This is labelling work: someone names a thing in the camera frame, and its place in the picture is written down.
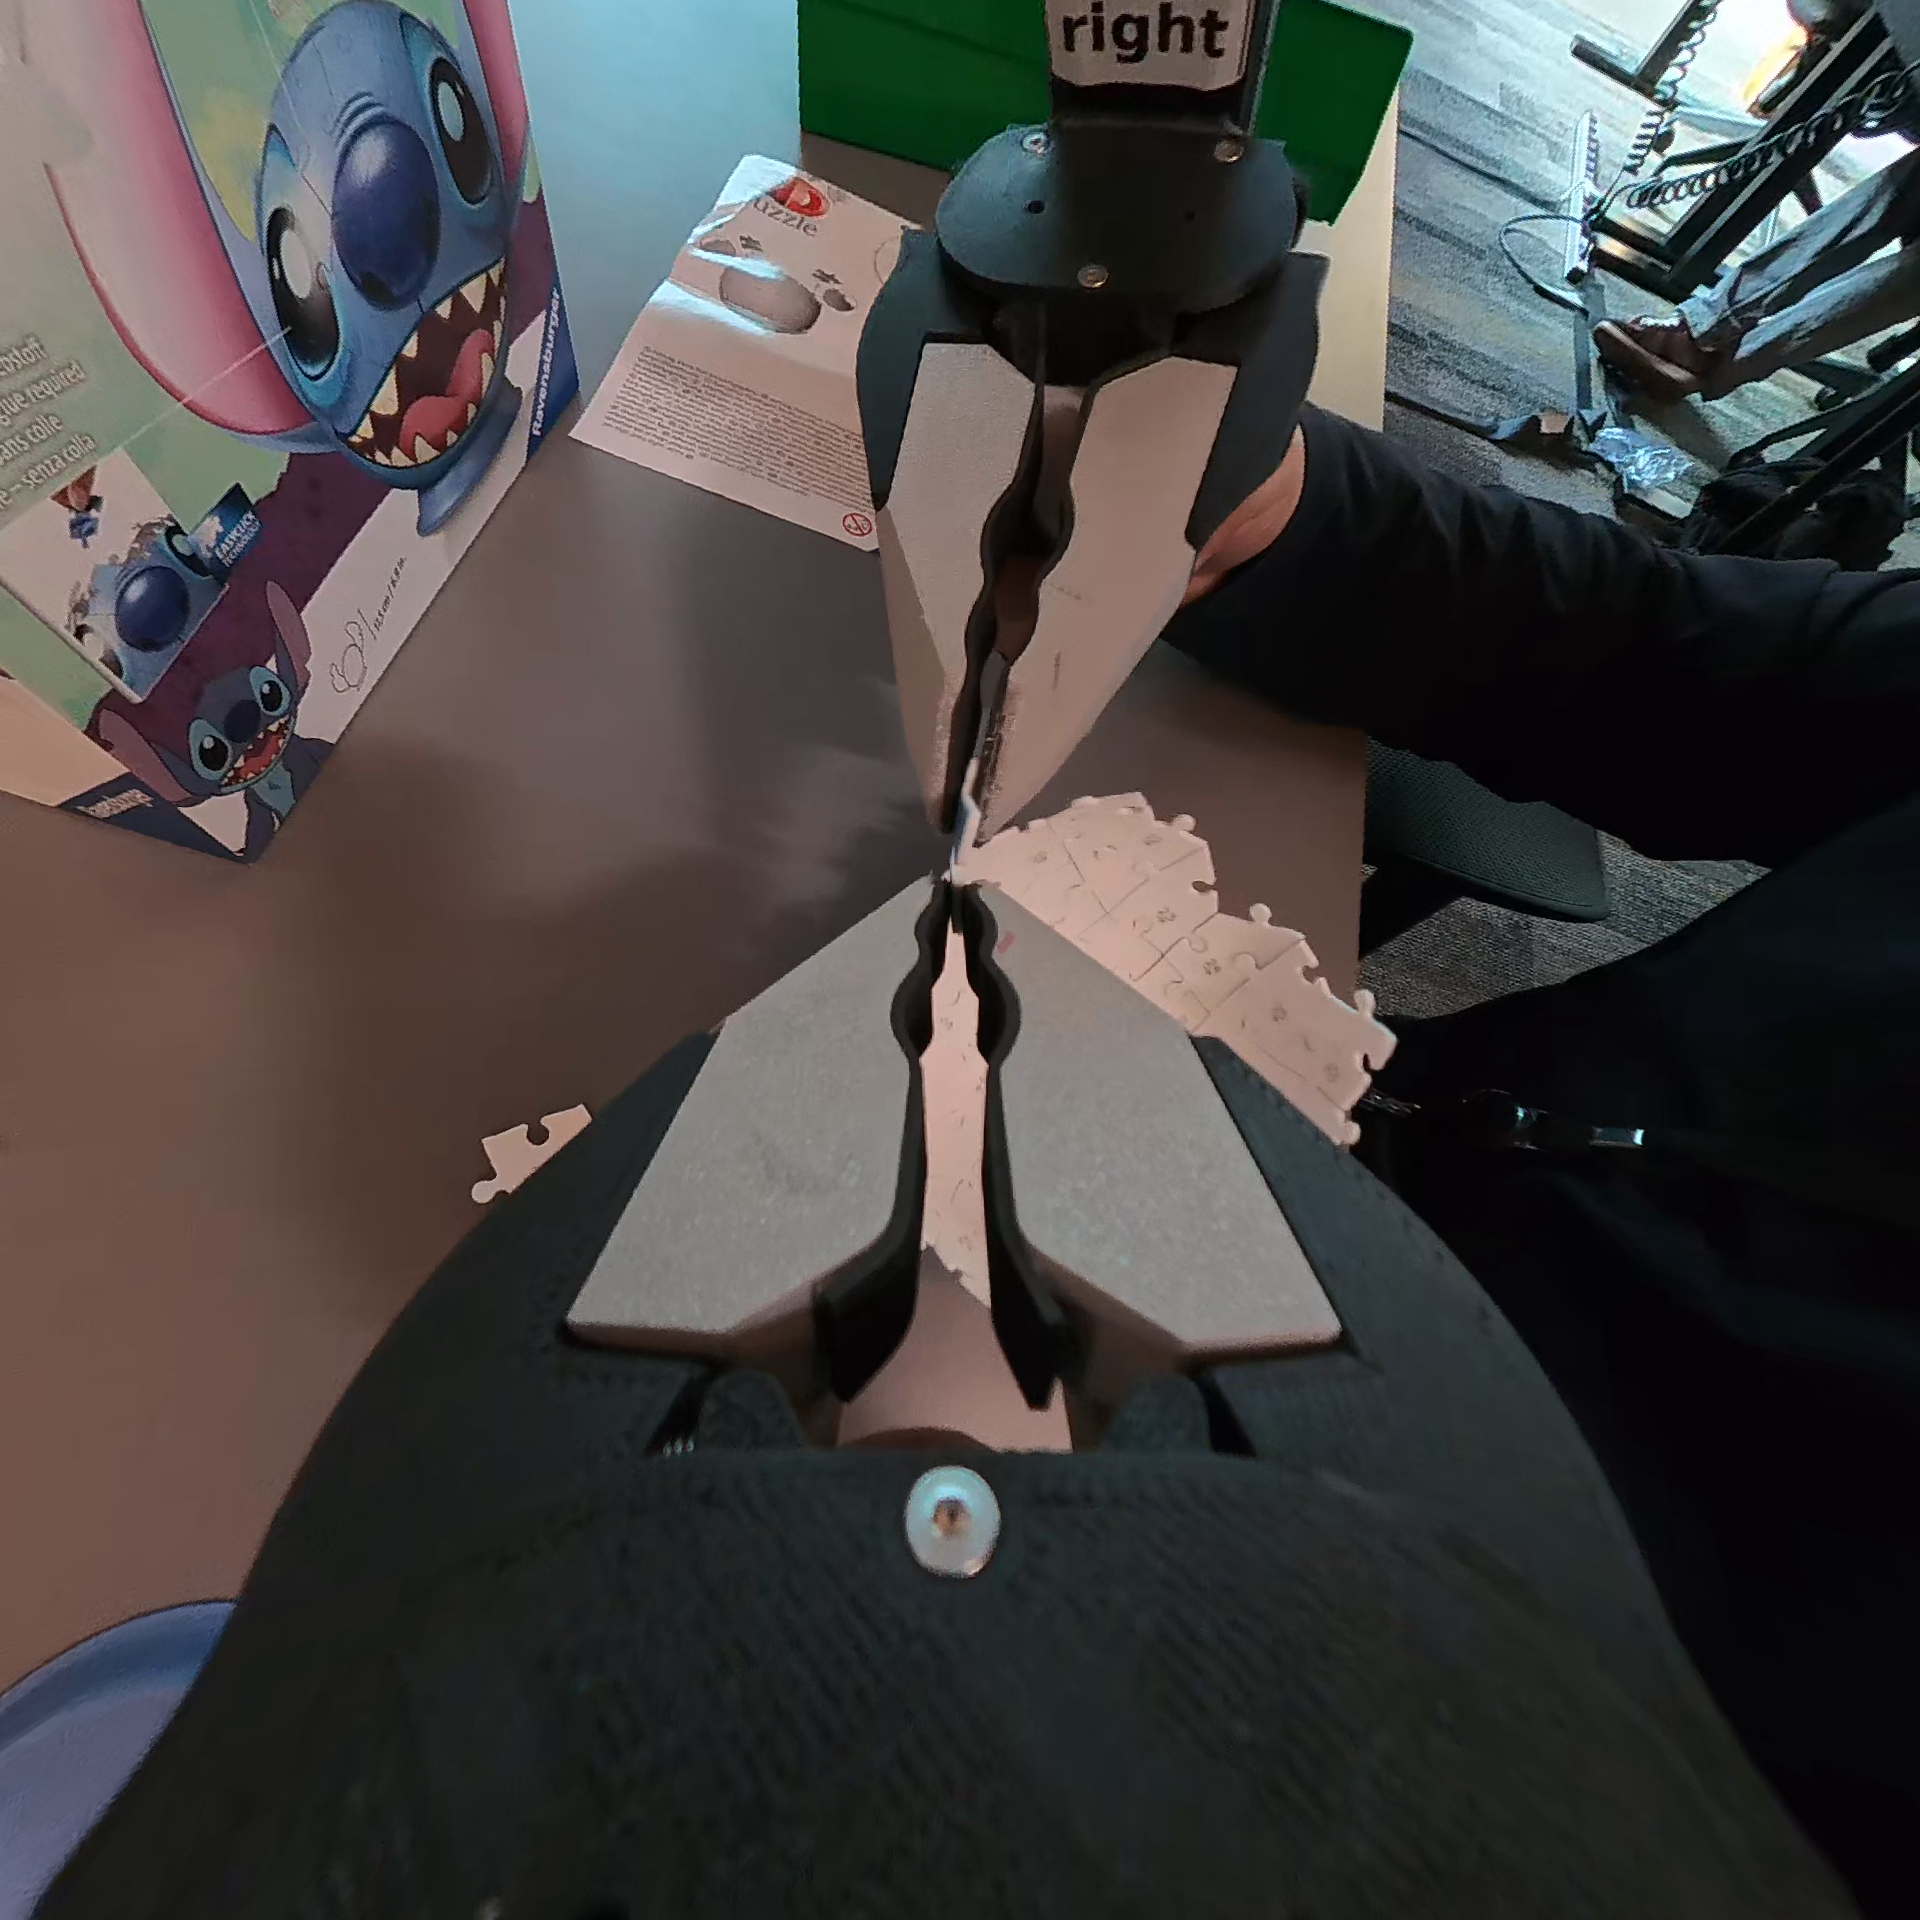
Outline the cartoon printed puzzle box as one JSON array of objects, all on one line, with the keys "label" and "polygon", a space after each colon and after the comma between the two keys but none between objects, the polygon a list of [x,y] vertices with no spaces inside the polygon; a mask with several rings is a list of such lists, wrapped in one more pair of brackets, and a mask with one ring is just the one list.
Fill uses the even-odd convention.
[{"label": "cartoon printed puzzle box", "polygon": [[3,28],[3,784],[256,860],[579,390],[512,13]]}]

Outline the white instruction leaflet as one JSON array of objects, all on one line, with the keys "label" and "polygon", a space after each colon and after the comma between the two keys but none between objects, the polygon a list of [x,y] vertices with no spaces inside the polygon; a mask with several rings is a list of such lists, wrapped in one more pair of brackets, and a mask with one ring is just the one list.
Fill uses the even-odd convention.
[{"label": "white instruction leaflet", "polygon": [[873,550],[854,361],[906,232],[834,184],[742,158],[574,438]]}]

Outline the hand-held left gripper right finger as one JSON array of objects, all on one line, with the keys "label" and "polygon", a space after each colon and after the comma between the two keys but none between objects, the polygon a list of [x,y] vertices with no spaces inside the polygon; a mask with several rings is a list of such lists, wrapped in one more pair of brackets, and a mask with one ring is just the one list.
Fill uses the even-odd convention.
[{"label": "hand-held left gripper right finger", "polygon": [[992,1323],[1034,1408],[1332,1349],[1341,1328],[1186,1032],[992,885],[964,889],[988,1067]]}]

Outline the person's dark clothed torso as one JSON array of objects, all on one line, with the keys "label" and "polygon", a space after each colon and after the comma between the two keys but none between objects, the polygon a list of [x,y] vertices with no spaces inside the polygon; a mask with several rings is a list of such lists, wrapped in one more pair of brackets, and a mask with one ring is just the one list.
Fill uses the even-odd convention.
[{"label": "person's dark clothed torso", "polygon": [[1405,1201],[1572,1408],[1864,1913],[1915,1915],[1915,805],[1548,990],[1402,1027]]}]

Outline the green plastic bin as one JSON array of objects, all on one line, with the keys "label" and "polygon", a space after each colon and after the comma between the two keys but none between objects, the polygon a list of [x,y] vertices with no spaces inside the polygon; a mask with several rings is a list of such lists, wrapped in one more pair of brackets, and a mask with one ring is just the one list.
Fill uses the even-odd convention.
[{"label": "green plastic bin", "polygon": [[[1389,21],[1276,5],[1256,116],[1304,184],[1308,213],[1345,211],[1412,48]],[[1042,5],[800,2],[800,125],[953,171],[988,138],[1049,107]]]}]

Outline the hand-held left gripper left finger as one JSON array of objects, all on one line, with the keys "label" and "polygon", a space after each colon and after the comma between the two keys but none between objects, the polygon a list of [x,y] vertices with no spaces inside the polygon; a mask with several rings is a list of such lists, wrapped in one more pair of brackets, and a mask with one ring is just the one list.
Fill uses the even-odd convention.
[{"label": "hand-held left gripper left finger", "polygon": [[852,1396],[918,1296],[922,1053],[952,885],[917,880],[720,1024],[566,1328]]}]

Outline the assembled white puzzle ball section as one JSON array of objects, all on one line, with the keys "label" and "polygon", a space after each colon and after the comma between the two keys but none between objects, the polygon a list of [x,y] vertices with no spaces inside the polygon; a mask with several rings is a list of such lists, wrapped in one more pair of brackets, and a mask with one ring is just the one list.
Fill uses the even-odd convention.
[{"label": "assembled white puzzle ball section", "polygon": [[1396,1044],[1373,996],[1336,996],[1266,906],[1222,910],[1190,816],[1163,821],[1139,793],[1082,798],[974,846],[956,876],[1000,888],[1193,1038],[1222,1040],[1336,1145],[1357,1144],[1356,1108]]}]

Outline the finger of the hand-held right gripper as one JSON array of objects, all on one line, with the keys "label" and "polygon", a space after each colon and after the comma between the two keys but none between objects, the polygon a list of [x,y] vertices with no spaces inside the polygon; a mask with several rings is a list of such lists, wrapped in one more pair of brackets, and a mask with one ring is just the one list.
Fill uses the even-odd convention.
[{"label": "finger of the hand-held right gripper", "polygon": [[992,523],[1034,492],[1037,390],[985,342],[925,342],[893,485],[878,508],[880,580],[902,736],[929,818],[953,833],[977,753],[979,828],[1006,828],[1049,780],[1044,652],[995,652]]},{"label": "finger of the hand-held right gripper", "polygon": [[1160,358],[1093,388],[1066,478],[1064,548],[990,650],[977,750],[979,835],[1053,780],[1179,605],[1186,536],[1234,368]]}]

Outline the person's right hand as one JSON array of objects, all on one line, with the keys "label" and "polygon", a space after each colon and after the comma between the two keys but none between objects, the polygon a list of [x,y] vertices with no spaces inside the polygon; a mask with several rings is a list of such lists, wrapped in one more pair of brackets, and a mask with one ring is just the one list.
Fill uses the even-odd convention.
[{"label": "person's right hand", "polygon": [[1196,553],[1181,608],[1200,602],[1229,573],[1258,560],[1282,538],[1305,492],[1305,426],[1292,430],[1281,467],[1220,521]]}]

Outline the blue round puzzle stand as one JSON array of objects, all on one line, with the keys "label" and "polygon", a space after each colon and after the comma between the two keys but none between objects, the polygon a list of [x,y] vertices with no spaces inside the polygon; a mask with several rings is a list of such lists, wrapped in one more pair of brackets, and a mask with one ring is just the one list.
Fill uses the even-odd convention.
[{"label": "blue round puzzle stand", "polygon": [[196,1600],[133,1616],[3,1693],[3,1915],[30,1915],[97,1825],[234,1613]]}]

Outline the person's right forearm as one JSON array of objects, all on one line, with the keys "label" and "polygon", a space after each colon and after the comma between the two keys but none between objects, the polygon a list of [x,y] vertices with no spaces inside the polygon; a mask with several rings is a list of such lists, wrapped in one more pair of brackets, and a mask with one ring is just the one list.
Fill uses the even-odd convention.
[{"label": "person's right forearm", "polygon": [[1915,896],[1918,586],[1673,553],[1309,410],[1288,529],[1166,642],[1651,858],[1845,852]]}]

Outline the black office chair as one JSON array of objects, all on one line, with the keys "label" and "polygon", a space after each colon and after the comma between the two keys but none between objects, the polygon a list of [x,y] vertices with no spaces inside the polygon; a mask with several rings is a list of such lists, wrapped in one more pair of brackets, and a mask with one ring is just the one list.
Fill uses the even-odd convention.
[{"label": "black office chair", "polygon": [[1361,952],[1469,898],[1548,922],[1611,910],[1594,828],[1544,803],[1508,803],[1448,762],[1366,742]]}]

